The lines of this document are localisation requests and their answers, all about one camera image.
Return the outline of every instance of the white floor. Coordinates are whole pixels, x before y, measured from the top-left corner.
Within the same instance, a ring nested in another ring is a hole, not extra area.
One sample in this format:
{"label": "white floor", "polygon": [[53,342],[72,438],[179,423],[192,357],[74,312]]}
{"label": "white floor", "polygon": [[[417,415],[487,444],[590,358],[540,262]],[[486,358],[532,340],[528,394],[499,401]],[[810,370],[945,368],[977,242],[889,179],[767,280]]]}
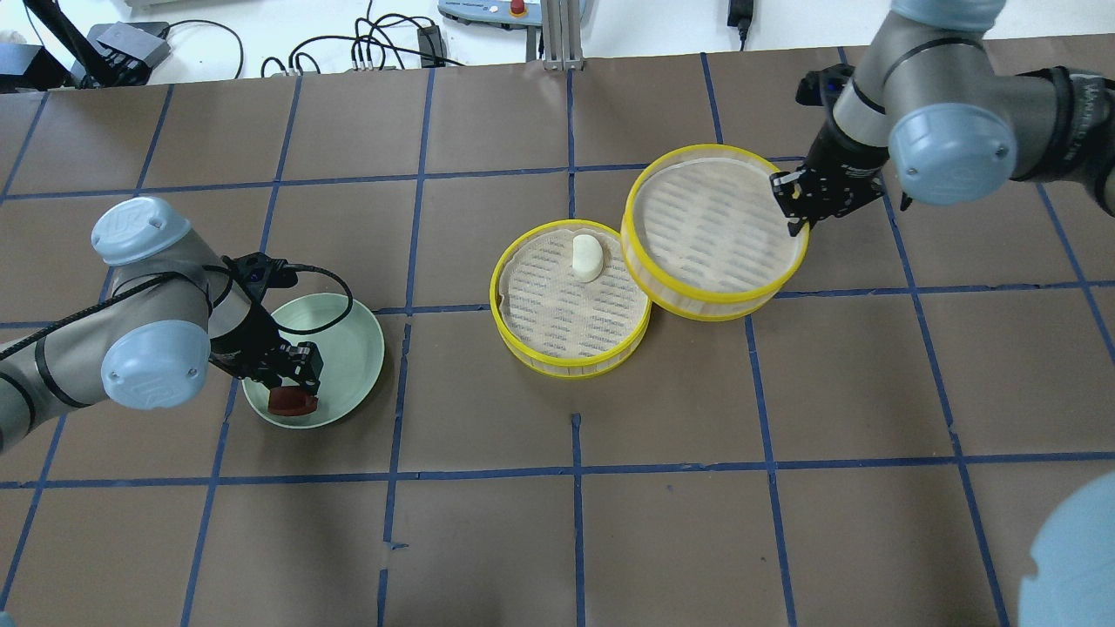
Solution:
{"label": "white floor", "polygon": [[[176,21],[202,18],[223,22],[244,40],[242,76],[259,76],[265,57],[284,61],[291,48],[318,35],[351,35],[366,0],[175,0],[132,9],[123,0],[60,0],[83,30],[99,22]],[[871,41],[890,0],[756,0],[748,49],[853,46]],[[725,25],[728,0],[589,0],[583,23],[586,57],[676,55],[736,50],[735,29]],[[483,26],[460,26],[442,18],[436,0],[374,0],[372,15],[423,15],[443,26],[448,55],[466,65],[522,61],[524,31],[505,32]],[[13,29],[35,41],[21,0],[0,0],[0,30]],[[47,48],[69,64],[72,57],[39,26]],[[1115,32],[1113,0],[1009,0],[989,38]],[[392,29],[392,39],[417,48],[414,27]],[[173,52],[152,83],[186,83],[229,78],[236,69],[236,46],[227,32],[201,25],[172,33]],[[323,71],[350,68],[349,45],[320,41],[306,48]],[[406,58],[408,67],[417,58]]]}

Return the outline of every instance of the light blue object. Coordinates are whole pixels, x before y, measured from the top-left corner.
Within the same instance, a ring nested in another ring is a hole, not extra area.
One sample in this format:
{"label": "light blue object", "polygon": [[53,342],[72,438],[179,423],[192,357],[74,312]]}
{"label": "light blue object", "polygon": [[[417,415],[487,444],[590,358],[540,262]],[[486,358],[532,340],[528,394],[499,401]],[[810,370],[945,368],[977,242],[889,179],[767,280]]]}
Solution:
{"label": "light blue object", "polygon": [[185,320],[159,320],[132,329],[100,363],[108,397],[133,409],[174,407],[205,385],[210,339]]}
{"label": "light blue object", "polygon": [[93,248],[109,266],[162,252],[190,232],[190,221],[163,199],[139,196],[109,209],[93,228]]}
{"label": "light blue object", "polygon": [[987,32],[1007,0],[894,0],[891,10],[915,22],[966,32]]}
{"label": "light blue object", "polygon": [[1030,548],[1038,573],[1022,579],[1020,627],[1115,625],[1115,473],[1061,503]]}
{"label": "light blue object", "polygon": [[[583,16],[585,0],[580,2]],[[542,4],[537,0],[526,0],[526,15],[521,18],[511,15],[511,0],[438,0],[437,11],[466,25],[479,22],[506,29],[542,26]]]}
{"label": "light blue object", "polygon": [[981,199],[1010,179],[1018,143],[993,113],[961,103],[910,112],[891,129],[902,189],[928,204]]}

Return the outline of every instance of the yellow-rimmed basket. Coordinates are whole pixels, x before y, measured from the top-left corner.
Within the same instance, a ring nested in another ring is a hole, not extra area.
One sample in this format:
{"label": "yellow-rimmed basket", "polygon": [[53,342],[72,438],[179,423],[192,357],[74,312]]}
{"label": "yellow-rimmed basket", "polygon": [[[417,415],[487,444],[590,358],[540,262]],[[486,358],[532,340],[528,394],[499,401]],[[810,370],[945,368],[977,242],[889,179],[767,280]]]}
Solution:
{"label": "yellow-rimmed basket", "polygon": [[734,146],[699,144],[659,157],[628,194],[620,229],[634,281],[663,309],[731,320],[774,298],[797,271],[808,226],[792,238],[770,192],[778,168]]}
{"label": "yellow-rimmed basket", "polygon": [[[521,252],[532,255],[549,254],[540,252],[541,247],[549,247],[546,250],[553,252],[554,260],[564,260],[564,253],[571,254],[572,238],[581,233],[595,237],[604,250],[604,269],[597,280],[590,283],[568,280],[564,274],[560,274],[569,272],[570,277],[572,276],[571,267],[561,264],[564,261],[540,262],[535,257],[526,259],[533,263],[532,266],[521,266],[523,261],[520,259]],[[569,250],[558,250],[565,245],[566,241]],[[500,258],[495,271],[492,272],[488,292],[492,316],[495,318],[500,337],[512,354],[539,373],[571,379],[602,375],[627,360],[647,332],[651,305],[650,298],[631,280],[622,258],[620,234],[613,229],[588,220],[551,222],[515,240]],[[518,283],[513,286],[512,280],[517,280]],[[553,284],[540,282],[533,288],[530,284],[523,286],[524,282],[533,280],[552,280]],[[559,289],[555,290],[554,284],[558,284]],[[564,309],[556,315],[539,311],[539,308],[543,307],[539,299],[549,298],[547,295],[551,292],[561,292],[565,297],[561,305]],[[564,345],[564,349],[555,348],[554,345],[560,343],[547,339],[554,335],[553,327],[547,327],[546,332],[536,332],[537,329],[527,330],[523,327],[520,320],[523,319],[521,314],[524,311],[531,316],[540,314],[536,316],[539,325],[553,325],[559,320],[569,322],[564,326],[572,330],[558,329],[566,336],[563,339],[569,344]],[[585,328],[578,332],[576,325],[582,319],[588,319],[598,330]],[[615,320],[620,320],[621,325],[612,325]],[[609,329],[607,335],[601,335],[600,328]],[[580,343],[579,349],[570,348],[574,340]]]}

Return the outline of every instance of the light green plate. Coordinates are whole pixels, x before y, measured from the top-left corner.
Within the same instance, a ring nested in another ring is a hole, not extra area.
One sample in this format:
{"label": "light green plate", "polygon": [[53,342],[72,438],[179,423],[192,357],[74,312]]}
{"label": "light green plate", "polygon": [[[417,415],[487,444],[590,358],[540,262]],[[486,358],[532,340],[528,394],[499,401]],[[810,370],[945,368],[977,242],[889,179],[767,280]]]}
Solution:
{"label": "light green plate", "polygon": [[[339,316],[346,302],[339,293],[311,293],[275,309],[272,317],[284,327],[312,329]],[[244,396],[255,413],[282,427],[313,428],[340,419],[368,396],[384,367],[384,331],[359,301],[352,302],[352,311],[343,320],[320,334],[280,335],[291,344],[317,344],[324,364],[318,409],[306,416],[277,416],[268,412],[270,390],[263,384],[244,379]]]}

